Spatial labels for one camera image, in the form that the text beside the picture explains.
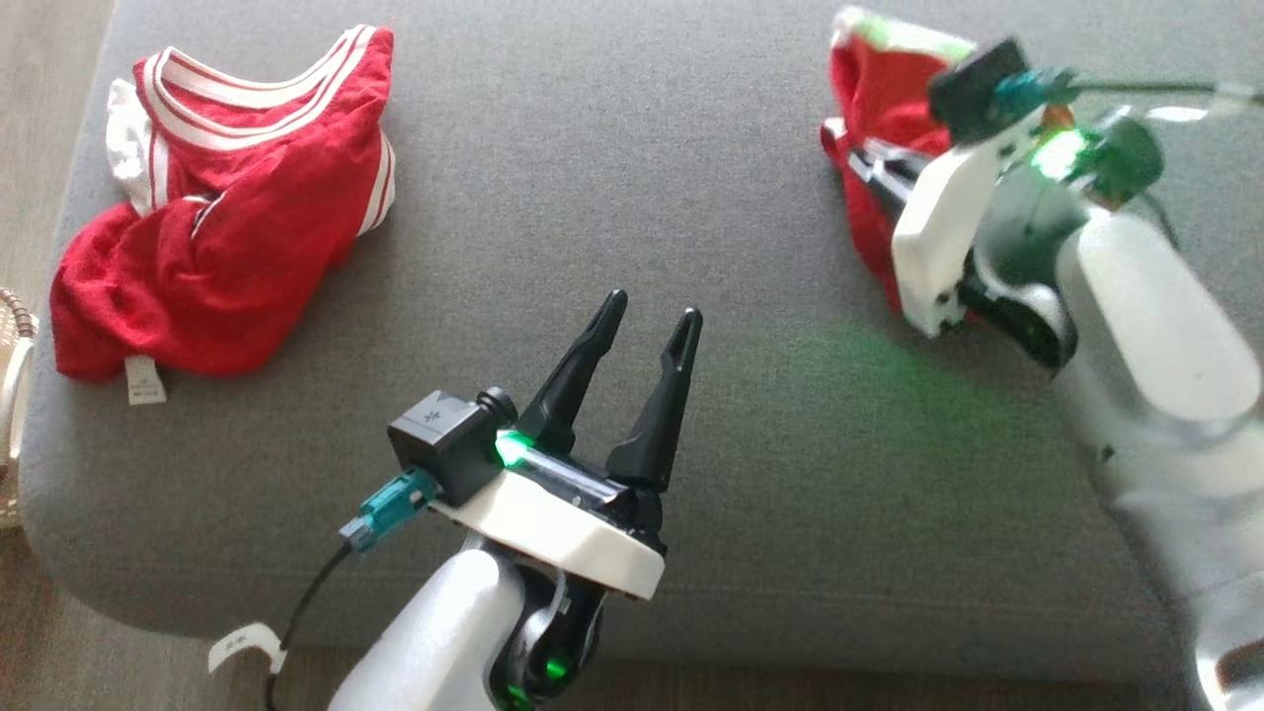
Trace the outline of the wicker laundry basket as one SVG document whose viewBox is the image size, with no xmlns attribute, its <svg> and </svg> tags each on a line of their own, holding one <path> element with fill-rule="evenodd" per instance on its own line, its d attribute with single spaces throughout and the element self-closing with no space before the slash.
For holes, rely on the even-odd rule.
<svg viewBox="0 0 1264 711">
<path fill-rule="evenodd" d="M 40 320 L 20 296 L 0 286 L 0 534 L 21 526 L 20 448 L 39 329 Z"/>
</svg>

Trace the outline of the red shirt with white sleeves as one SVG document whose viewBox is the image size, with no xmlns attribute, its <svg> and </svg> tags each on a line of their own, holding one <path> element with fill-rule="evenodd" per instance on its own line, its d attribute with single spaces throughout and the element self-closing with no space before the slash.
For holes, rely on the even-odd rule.
<svg viewBox="0 0 1264 711">
<path fill-rule="evenodd" d="M 394 48 L 389 28 L 351 27 L 296 77 L 262 82 L 167 46 L 114 81 L 105 138 L 123 200 L 51 280 L 59 374 L 234 377 L 270 361 L 396 201 L 382 127 Z"/>
</svg>

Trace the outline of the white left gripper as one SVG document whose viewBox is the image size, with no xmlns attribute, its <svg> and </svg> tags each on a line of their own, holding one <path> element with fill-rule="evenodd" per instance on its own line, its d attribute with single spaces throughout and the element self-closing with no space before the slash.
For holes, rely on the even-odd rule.
<svg viewBox="0 0 1264 711">
<path fill-rule="evenodd" d="M 628 302 L 623 288 L 605 296 L 513 431 L 497 436 L 506 468 L 466 504 L 434 501 L 434 512 L 556 571 L 648 601 L 667 566 L 664 554 L 597 512 L 614 504 L 623 487 L 559 459 L 573 455 L 575 419 Z M 659 383 L 632 431 L 605 455 L 605 473 L 616 482 L 653 492 L 669 488 L 703 324 L 702 312 L 690 307 L 672 329 L 660 356 Z"/>
</svg>

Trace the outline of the grey sofa seat cushion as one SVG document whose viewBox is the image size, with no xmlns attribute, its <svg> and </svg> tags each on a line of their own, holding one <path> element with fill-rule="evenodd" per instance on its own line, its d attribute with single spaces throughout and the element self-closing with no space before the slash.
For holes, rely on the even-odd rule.
<svg viewBox="0 0 1264 711">
<path fill-rule="evenodd" d="M 107 86 L 174 46 L 298 75 L 394 32 L 398 190 L 257 372 L 126 405 L 37 350 L 21 448 L 35 557 L 137 628 L 281 625 L 397 471 L 388 424 L 445 390 L 523 407 L 611 288 L 629 306 L 575 453 L 599 464 L 705 318 L 667 572 L 616 598 L 616 658 L 1184 683 L 1047 369 L 992 329 L 928 342 L 849 245 L 819 121 L 848 0 L 118 0 L 57 247 L 120 199 Z M 854 0 L 1106 77 L 1264 83 L 1264 0 Z"/>
</svg>

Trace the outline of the red shorts with white waistband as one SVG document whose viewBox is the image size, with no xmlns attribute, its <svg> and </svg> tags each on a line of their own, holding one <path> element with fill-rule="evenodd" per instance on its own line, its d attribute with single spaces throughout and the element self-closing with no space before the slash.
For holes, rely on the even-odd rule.
<svg viewBox="0 0 1264 711">
<path fill-rule="evenodd" d="M 951 144 L 928 100 L 932 78 L 975 53 L 975 40 L 846 5 L 830 23 L 828 77 L 838 114 L 822 121 L 822 145 L 841 175 L 849 239 L 881 283 L 895 312 L 900 304 L 891 258 L 894 219 L 847 166 L 868 139 L 937 157 Z"/>
</svg>

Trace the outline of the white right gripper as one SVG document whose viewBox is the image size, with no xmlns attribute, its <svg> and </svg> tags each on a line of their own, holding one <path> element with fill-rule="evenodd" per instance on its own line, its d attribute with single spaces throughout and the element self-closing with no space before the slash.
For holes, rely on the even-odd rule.
<svg viewBox="0 0 1264 711">
<path fill-rule="evenodd" d="M 933 161 L 873 135 L 849 148 L 849 171 L 899 218 L 900 310 L 921 337 L 943 337 L 972 314 L 1012 342 L 1048 342 L 1049 288 L 1035 266 L 1047 178 L 1029 162 L 1045 113 L 1035 108 Z"/>
</svg>

